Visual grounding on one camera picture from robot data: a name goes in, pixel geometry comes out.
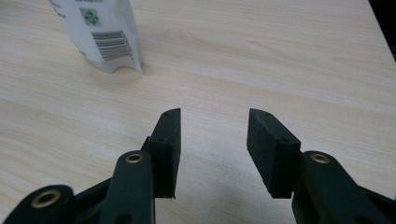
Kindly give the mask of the white printed pouch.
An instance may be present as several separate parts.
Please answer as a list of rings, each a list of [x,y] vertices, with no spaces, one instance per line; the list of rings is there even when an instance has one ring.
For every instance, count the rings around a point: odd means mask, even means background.
[[[72,42],[99,70],[130,67],[142,74],[143,54],[130,0],[49,0]]]

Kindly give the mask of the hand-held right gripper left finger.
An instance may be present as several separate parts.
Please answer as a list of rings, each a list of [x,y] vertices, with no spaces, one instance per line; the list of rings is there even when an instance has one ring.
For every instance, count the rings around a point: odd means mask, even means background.
[[[181,154],[181,110],[174,108],[160,115],[143,147],[153,164],[155,198],[175,198]]]

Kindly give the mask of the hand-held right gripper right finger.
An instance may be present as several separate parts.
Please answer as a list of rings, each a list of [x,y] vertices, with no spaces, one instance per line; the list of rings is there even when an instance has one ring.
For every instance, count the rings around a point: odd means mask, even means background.
[[[247,151],[272,198],[291,197],[300,147],[300,140],[274,115],[249,109]]]

